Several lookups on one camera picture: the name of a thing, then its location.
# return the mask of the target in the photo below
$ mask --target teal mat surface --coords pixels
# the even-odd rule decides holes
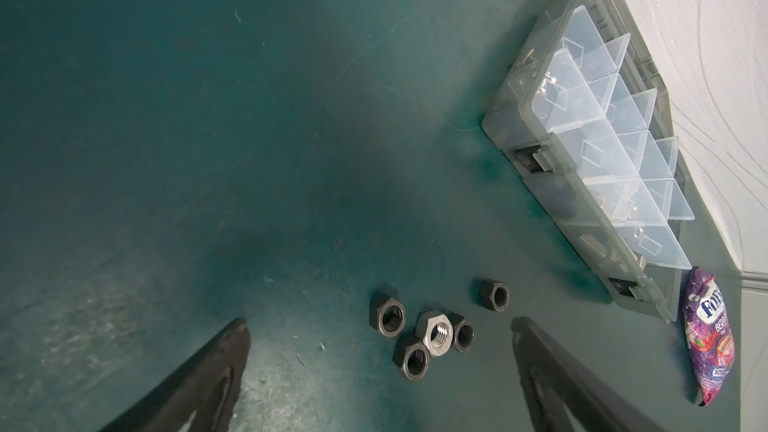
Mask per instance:
[[[0,430],[96,430],[236,316],[233,432],[530,430],[518,315],[668,430],[738,430],[736,373],[696,407],[680,324],[612,304],[478,128],[544,3],[0,0]],[[473,320],[472,352],[406,382],[384,283],[406,329]]]

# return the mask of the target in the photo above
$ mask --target black hex nut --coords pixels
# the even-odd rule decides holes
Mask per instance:
[[[486,280],[480,289],[482,306],[494,312],[501,312],[509,305],[509,289],[504,282]]]
[[[370,323],[385,337],[396,337],[406,326],[406,308],[391,295],[378,294],[371,302]]]
[[[414,335],[400,337],[392,362],[408,380],[423,378],[429,369],[429,351]]]
[[[475,325],[459,314],[449,314],[448,320],[453,325],[453,347],[462,354],[469,352],[475,343]]]

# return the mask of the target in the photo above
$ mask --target hex nut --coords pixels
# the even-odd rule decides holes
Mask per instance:
[[[509,289],[504,282],[486,280],[480,289],[482,306],[494,312],[501,312],[509,305]]]
[[[406,308],[390,295],[377,295],[371,302],[370,323],[381,335],[396,337],[406,326]]]
[[[429,351],[424,344],[413,335],[400,337],[395,347],[392,361],[408,380],[418,380],[424,377],[429,369]]]
[[[424,343],[431,356],[440,357],[451,348],[453,326],[443,312],[424,312],[418,317],[416,336]]]
[[[462,354],[466,354],[475,343],[475,325],[459,314],[450,314],[448,320],[453,325],[453,344],[451,347]]]

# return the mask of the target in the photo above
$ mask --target purple candy wrapper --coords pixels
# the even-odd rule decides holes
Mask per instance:
[[[734,335],[715,276],[696,267],[685,288],[688,355],[707,405],[723,386],[736,358]]]

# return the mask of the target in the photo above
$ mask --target white textured wall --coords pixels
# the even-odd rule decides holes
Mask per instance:
[[[741,294],[741,430],[768,430],[768,294]]]
[[[626,1],[736,266],[768,272],[768,0]]]

